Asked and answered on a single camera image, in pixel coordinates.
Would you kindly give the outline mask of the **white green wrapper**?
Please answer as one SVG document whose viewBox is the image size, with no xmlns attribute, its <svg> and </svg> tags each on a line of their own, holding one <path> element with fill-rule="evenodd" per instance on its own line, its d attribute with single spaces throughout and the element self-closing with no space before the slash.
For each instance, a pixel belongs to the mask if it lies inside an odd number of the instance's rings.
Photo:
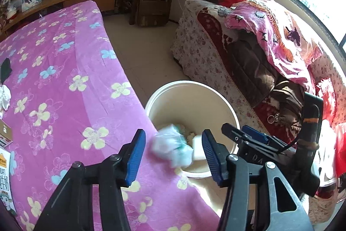
<svg viewBox="0 0 346 231">
<path fill-rule="evenodd" d="M 152 153 L 169 162 L 171 168 L 185 168 L 192 164 L 193 149 L 174 124 L 158 130 L 151 142 Z"/>
</svg>

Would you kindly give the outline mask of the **white plastic trash bucket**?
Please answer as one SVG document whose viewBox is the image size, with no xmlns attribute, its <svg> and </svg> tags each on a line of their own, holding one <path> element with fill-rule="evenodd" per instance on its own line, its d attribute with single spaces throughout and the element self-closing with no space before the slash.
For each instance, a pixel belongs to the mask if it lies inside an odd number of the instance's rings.
<svg viewBox="0 0 346 231">
<path fill-rule="evenodd" d="M 229 102 L 209 86 L 194 81 L 170 82 L 152 94 L 145 110 L 157 131 L 174 124 L 192 147 L 192 164 L 179 167 L 189 178 L 211 176 L 202 148 L 205 129 L 209 129 L 215 140 L 224 144 L 230 153 L 237 152 L 235 142 L 221 132 L 224 123 L 240 127 L 237 115 Z"/>
</svg>

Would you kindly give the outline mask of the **pink floral tablecloth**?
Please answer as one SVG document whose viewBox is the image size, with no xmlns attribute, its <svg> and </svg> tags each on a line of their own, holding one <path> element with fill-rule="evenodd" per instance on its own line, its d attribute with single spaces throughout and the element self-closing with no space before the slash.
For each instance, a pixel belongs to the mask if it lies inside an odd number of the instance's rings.
<svg viewBox="0 0 346 231">
<path fill-rule="evenodd" d="M 156 130 L 115 54 L 96 3 L 27 24 L 1 42 L 11 102 L 9 174 L 16 220 L 33 230 L 73 162 L 97 164 L 147 135 L 136 180 L 121 188 L 131 230 L 215 230 L 219 218 L 182 172 L 149 152 Z"/>
</svg>

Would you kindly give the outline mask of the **brown quilted jacket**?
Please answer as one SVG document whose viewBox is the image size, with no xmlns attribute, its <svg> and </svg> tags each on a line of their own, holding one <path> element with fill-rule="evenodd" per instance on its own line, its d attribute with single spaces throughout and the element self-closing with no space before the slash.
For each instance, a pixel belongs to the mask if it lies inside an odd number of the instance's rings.
<svg viewBox="0 0 346 231">
<path fill-rule="evenodd" d="M 267 98 L 279 103 L 278 124 L 299 130 L 302 124 L 304 89 L 283 77 L 269 64 L 253 33 L 239 30 L 227 47 L 234 81 L 251 107 Z"/>
</svg>

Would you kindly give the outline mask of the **pink cartoon blanket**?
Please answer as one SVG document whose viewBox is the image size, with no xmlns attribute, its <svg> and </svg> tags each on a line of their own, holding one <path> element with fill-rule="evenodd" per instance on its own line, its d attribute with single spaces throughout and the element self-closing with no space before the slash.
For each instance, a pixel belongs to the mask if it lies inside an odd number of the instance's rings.
<svg viewBox="0 0 346 231">
<path fill-rule="evenodd" d="M 316 93 L 308 67 L 323 55 L 322 40 L 298 15 L 273 0 L 246 0 L 236 4 L 225 26 L 253 33 L 268 62 L 282 76 Z"/>
</svg>

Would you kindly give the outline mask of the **floral covered sofa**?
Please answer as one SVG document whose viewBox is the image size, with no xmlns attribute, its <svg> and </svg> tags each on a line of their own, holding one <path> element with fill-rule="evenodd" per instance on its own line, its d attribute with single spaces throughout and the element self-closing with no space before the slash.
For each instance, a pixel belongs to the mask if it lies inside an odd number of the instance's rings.
<svg viewBox="0 0 346 231">
<path fill-rule="evenodd" d="M 187 0 L 172 45 L 190 79 L 222 94 L 239 123 L 291 143 L 312 94 L 323 101 L 320 185 L 345 188 L 345 73 L 301 17 L 274 0 Z"/>
</svg>

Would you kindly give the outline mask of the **brown cardboard box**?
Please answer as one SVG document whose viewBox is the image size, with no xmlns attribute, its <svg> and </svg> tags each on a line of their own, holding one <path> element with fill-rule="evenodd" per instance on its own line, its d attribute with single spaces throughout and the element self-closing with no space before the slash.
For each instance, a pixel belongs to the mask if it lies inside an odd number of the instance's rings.
<svg viewBox="0 0 346 231">
<path fill-rule="evenodd" d="M 12 142 L 12 129 L 3 120 L 0 120 L 0 146 L 2 148 L 6 148 Z"/>
</svg>

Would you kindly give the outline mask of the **white milk carton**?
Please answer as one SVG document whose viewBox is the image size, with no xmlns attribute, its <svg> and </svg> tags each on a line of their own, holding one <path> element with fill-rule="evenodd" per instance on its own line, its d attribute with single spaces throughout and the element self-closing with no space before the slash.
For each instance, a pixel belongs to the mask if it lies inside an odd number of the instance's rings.
<svg viewBox="0 0 346 231">
<path fill-rule="evenodd" d="M 6 210 L 13 216 L 17 216 L 15 205 L 12 199 L 10 185 L 10 165 L 11 154 L 1 147 L 0 153 L 0 197 Z"/>
</svg>

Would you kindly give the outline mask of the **crumpled white tissue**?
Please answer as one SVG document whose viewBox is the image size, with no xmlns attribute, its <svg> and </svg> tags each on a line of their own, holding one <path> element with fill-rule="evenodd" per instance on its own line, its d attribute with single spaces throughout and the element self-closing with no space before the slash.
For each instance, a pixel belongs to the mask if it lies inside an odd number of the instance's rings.
<svg viewBox="0 0 346 231">
<path fill-rule="evenodd" d="M 11 91 L 6 85 L 0 86 L 0 118 L 8 110 L 11 101 Z"/>
</svg>

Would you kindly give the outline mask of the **dark green wallet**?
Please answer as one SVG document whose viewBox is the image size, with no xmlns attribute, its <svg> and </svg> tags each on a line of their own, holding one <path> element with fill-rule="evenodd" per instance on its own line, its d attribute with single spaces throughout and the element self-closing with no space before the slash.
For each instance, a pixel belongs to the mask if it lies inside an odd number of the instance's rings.
<svg viewBox="0 0 346 231">
<path fill-rule="evenodd" d="M 11 75 L 11 72 L 12 72 L 11 61 L 9 58 L 5 58 L 3 63 L 1 63 L 0 77 L 1 77 L 1 84 L 2 85 L 9 78 L 9 76 Z"/>
</svg>

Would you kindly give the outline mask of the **wooden tv cabinet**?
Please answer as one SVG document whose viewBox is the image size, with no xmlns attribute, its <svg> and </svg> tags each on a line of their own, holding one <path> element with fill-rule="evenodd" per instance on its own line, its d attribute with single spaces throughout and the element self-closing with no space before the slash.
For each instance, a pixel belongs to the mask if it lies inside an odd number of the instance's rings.
<svg viewBox="0 0 346 231">
<path fill-rule="evenodd" d="M 11 35 L 12 32 L 10 31 L 11 27 L 19 23 L 20 21 L 26 19 L 27 17 L 38 13 L 41 10 L 47 9 L 48 7 L 52 7 L 55 5 L 62 5 L 63 8 L 69 7 L 81 2 L 85 2 L 88 0 L 42 0 L 41 3 L 38 5 L 32 7 L 31 9 L 28 9 L 27 11 L 24 11 L 23 13 L 20 12 L 13 21 L 6 24 L 5 27 L 1 30 L 1 38 L 6 38 L 7 36 Z M 100 11 L 112 11 L 115 8 L 115 0 L 92 0 L 96 2 L 97 6 L 99 7 Z"/>
</svg>

